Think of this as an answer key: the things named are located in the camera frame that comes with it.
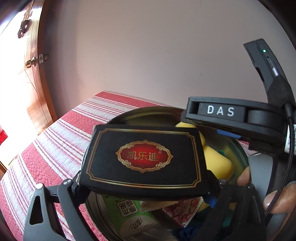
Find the person's hand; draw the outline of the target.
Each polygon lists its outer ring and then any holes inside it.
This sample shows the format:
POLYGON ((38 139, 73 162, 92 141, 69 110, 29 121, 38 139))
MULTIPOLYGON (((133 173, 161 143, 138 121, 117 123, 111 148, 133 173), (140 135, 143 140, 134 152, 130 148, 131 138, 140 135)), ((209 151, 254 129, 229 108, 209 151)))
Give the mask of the person's hand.
MULTIPOLYGON (((250 176, 250 168, 247 167, 242 174, 239 176, 237 180, 237 184, 239 186, 246 186, 251 182, 250 176)), ((295 183, 291 183, 282 190, 277 202, 274 204, 271 214, 282 214, 282 213, 292 213, 295 208, 295 200, 296 200, 296 185, 295 183)))

